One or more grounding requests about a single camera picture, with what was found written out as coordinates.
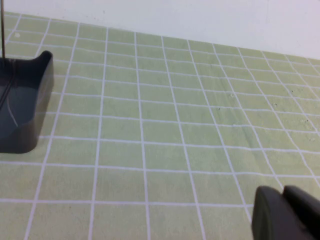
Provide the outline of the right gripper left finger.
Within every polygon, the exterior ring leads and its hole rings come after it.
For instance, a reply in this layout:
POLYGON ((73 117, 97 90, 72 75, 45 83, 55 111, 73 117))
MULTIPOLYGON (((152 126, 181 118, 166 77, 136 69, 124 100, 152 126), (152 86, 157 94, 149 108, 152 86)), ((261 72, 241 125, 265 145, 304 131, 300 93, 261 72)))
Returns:
POLYGON ((251 230, 255 240, 314 240, 283 197, 283 192, 270 186, 256 189, 251 230))

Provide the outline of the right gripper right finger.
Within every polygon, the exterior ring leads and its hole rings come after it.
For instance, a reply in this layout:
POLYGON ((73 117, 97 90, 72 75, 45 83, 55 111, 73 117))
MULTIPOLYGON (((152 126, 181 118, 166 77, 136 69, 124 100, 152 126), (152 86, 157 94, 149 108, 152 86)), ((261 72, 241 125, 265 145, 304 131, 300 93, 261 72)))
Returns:
POLYGON ((307 232, 315 239, 320 239, 320 201, 293 185, 286 185, 283 197, 293 209, 295 215, 303 224, 307 232))

